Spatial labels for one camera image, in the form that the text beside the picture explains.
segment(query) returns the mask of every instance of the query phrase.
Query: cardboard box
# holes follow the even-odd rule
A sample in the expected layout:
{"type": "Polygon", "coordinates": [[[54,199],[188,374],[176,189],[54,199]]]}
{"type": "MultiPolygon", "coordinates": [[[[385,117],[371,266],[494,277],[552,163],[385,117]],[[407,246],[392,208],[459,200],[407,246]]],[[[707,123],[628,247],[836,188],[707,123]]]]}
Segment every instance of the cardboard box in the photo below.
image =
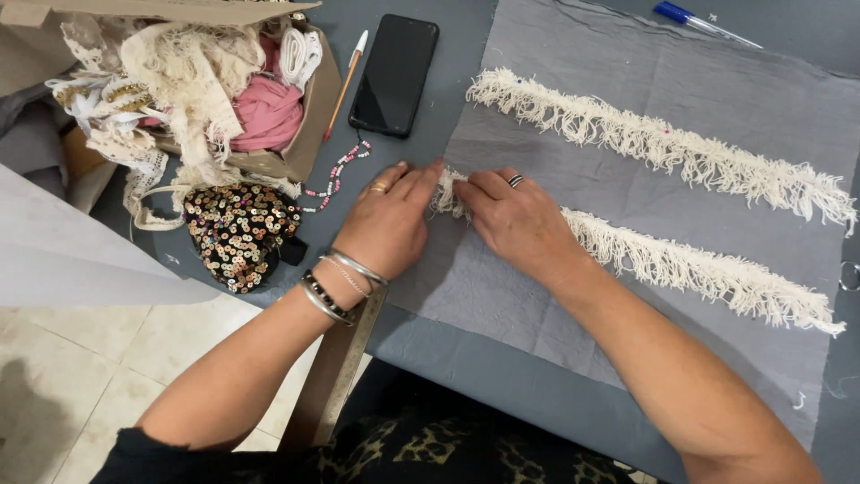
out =
{"type": "MultiPolygon", "coordinates": [[[[75,64],[59,30],[64,12],[241,26],[319,4],[224,0],[0,0],[3,6],[0,11],[0,63],[16,66],[0,74],[0,96],[54,78],[75,64]]],[[[313,168],[335,111],[341,75],[323,32],[307,24],[296,27],[316,30],[322,43],[321,63],[305,87],[302,124],[280,156],[265,150],[235,153],[228,163],[254,173],[303,182],[313,168]]]]}

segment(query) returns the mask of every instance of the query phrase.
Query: blue pen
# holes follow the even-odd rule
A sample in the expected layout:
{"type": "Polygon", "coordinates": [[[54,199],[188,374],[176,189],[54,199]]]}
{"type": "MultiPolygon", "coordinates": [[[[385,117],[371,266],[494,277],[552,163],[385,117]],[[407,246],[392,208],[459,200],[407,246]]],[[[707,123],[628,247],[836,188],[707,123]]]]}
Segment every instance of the blue pen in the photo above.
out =
{"type": "Polygon", "coordinates": [[[707,23],[704,20],[700,20],[689,10],[684,10],[678,5],[675,5],[674,3],[657,3],[657,6],[654,7],[654,11],[662,16],[667,16],[678,23],[689,25],[690,27],[693,27],[697,30],[701,30],[706,34],[711,34],[720,39],[734,40],[736,42],[740,42],[745,46],[755,47],[757,49],[763,48],[755,42],[751,42],[747,39],[744,39],[739,35],[732,34],[731,32],[723,30],[712,23],[707,23]]]}

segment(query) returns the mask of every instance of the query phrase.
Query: phone screen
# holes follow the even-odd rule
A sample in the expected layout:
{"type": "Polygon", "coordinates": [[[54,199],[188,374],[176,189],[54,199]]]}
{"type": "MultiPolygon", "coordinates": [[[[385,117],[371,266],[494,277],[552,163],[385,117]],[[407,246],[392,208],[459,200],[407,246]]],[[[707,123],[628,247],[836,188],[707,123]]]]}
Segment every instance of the phone screen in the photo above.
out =
{"type": "Polygon", "coordinates": [[[434,23],[391,14],[382,17],[349,115],[350,125],[409,135],[438,36],[434,23]]]}

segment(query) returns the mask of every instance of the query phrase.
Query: table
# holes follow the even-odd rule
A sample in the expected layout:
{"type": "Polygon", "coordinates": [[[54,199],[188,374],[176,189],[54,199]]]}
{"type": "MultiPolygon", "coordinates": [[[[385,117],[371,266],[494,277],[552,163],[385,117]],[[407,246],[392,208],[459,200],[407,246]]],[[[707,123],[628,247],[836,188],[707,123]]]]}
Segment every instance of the table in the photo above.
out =
{"type": "MultiPolygon", "coordinates": [[[[332,198],[322,214],[305,218],[299,235],[310,244],[301,267],[281,264],[263,293],[241,296],[267,307],[290,288],[315,257],[328,247],[360,188],[376,173],[398,159],[427,163],[445,151],[464,106],[470,77],[478,72],[496,0],[328,0],[310,10],[310,21],[329,38],[341,72],[361,31],[369,29],[372,46],[379,18],[386,13],[413,16],[439,24],[439,44],[427,77],[421,108],[412,136],[396,140],[365,134],[373,154],[350,164],[343,172],[341,193],[332,198]]],[[[603,4],[670,22],[650,12],[656,0],[603,0],[603,4]]],[[[750,3],[745,0],[684,0],[683,6],[707,18],[718,15],[717,24],[766,48],[801,57],[833,71],[860,74],[860,4],[851,0],[785,0],[750,3]]],[[[359,71],[364,61],[359,63],[359,71]]],[[[352,82],[345,104],[353,99],[352,82]]],[[[309,186],[322,187],[328,171],[355,144],[355,132],[343,109],[333,136],[321,149],[309,186]]],[[[171,162],[170,179],[176,162],[171,162]]],[[[120,205],[124,180],[118,174],[93,210],[93,216],[127,237],[128,216],[120,205]]],[[[855,186],[853,196],[860,194],[855,186]]],[[[169,210],[167,195],[156,195],[154,206],[169,210]]],[[[191,249],[187,232],[135,231],[135,244],[183,276],[219,287],[191,249]]],[[[860,258],[860,236],[847,239],[844,258],[860,258]]],[[[860,295],[841,293],[836,299],[838,320],[849,331],[832,342],[825,369],[825,383],[839,399],[824,394],[813,446],[813,457],[826,479],[845,482],[860,474],[860,295]]],[[[644,417],[630,394],[604,383],[569,372],[538,357],[453,326],[426,320],[384,305],[370,336],[366,352],[417,375],[501,409],[562,437],[612,456],[671,482],[686,482],[677,454],[644,417]]]]}

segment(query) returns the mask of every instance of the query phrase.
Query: sequin fabric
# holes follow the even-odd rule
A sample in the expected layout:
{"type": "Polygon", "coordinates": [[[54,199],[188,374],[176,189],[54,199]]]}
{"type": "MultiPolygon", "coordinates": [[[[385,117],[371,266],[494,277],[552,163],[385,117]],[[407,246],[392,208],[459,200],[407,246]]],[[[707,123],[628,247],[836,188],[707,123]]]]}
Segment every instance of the sequin fabric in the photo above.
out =
{"type": "Polygon", "coordinates": [[[215,280],[246,294],[274,270],[300,212],[292,199],[271,187],[241,183],[188,194],[182,217],[215,280]]]}

